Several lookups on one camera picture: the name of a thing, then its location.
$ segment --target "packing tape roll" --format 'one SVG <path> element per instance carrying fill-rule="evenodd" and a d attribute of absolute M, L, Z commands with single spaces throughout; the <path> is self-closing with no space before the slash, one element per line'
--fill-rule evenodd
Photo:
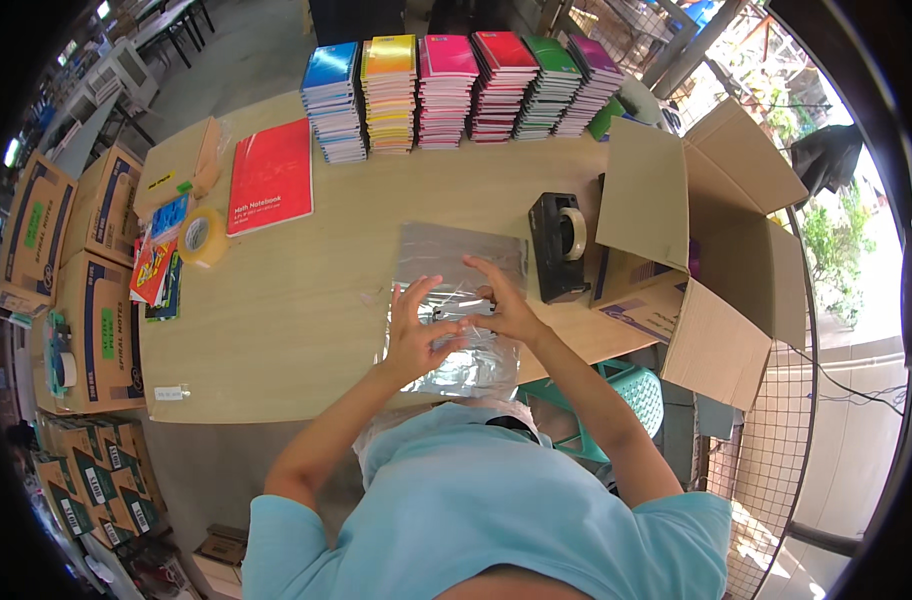
<path fill-rule="evenodd" d="M 191 265 L 206 269 L 216 264 L 229 246 L 226 220 L 219 211 L 208 206 L 190 212 L 176 238 L 179 256 Z"/>
<path fill-rule="evenodd" d="M 62 387 L 71 388 L 76 385 L 76 358 L 72 352 L 60 352 L 59 359 L 62 361 Z"/>
<path fill-rule="evenodd" d="M 586 220 L 583 219 L 583 213 L 579 208 L 567 206 L 559 209 L 559 216 L 569 217 L 573 224 L 573 245 L 569 252 L 562 255 L 562 260 L 579 260 L 586 249 Z"/>

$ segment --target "purple spiral notebook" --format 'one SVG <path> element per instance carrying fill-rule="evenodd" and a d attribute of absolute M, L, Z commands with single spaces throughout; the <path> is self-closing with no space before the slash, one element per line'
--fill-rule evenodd
<path fill-rule="evenodd" d="M 580 54 L 585 57 L 586 64 L 593 70 L 603 70 L 616 75 L 622 75 L 623 72 L 619 67 L 613 64 L 613 59 L 606 53 L 595 39 L 589 39 L 582 35 L 570 35 L 569 41 L 579 48 Z"/>

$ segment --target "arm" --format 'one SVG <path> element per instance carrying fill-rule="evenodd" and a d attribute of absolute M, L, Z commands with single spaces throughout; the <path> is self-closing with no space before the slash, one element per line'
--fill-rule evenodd
<path fill-rule="evenodd" d="M 619 393 L 537 318 L 498 267 L 475 256 L 466 256 L 463 262 L 486 276 L 490 285 L 480 288 L 478 294 L 496 303 L 493 316 L 471 315 L 465 320 L 529 347 L 589 435 L 606 452 L 619 496 L 627 506 L 682 494 L 669 464 Z"/>
<path fill-rule="evenodd" d="M 451 321 L 423 325 L 417 317 L 420 301 L 442 280 L 438 275 L 420 277 L 403 294 L 399 285 L 393 288 L 386 359 L 289 442 L 266 476 L 264 494 L 291 498 L 315 511 L 316 492 L 363 426 L 403 386 L 438 368 L 462 347 L 464 342 L 453 340 L 434 351 L 430 343 L 459 333 L 460 325 Z"/>

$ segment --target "black tape dispenser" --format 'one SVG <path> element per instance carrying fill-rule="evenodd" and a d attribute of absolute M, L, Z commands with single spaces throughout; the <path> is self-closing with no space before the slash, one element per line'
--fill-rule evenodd
<path fill-rule="evenodd" d="M 586 221 L 572 194 L 545 192 L 529 209 L 539 296 L 547 305 L 571 303 L 591 285 L 583 281 Z"/>

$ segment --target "hand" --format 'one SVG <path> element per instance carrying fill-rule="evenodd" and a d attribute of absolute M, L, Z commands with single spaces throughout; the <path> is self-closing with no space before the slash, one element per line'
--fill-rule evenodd
<path fill-rule="evenodd" d="M 410 283 L 402 294 L 400 284 L 392 286 L 390 347 L 386 359 L 377 367 L 397 389 L 438 369 L 447 356 L 466 345 L 465 340 L 449 340 L 434 350 L 433 340 L 449 333 L 459 334 L 462 326 L 452 320 L 424 325 L 417 316 L 420 301 L 442 281 L 441 275 L 424 275 Z"/>
<path fill-rule="evenodd" d="M 476 290 L 476 296 L 485 298 L 496 305 L 491 316 L 469 315 L 460 323 L 474 325 L 477 328 L 495 331 L 501 335 L 519 340 L 527 346 L 541 335 L 551 332 L 548 326 L 529 307 L 520 291 L 509 282 L 499 267 L 479 256 L 463 256 L 462 264 L 472 267 L 486 276 L 489 285 Z"/>

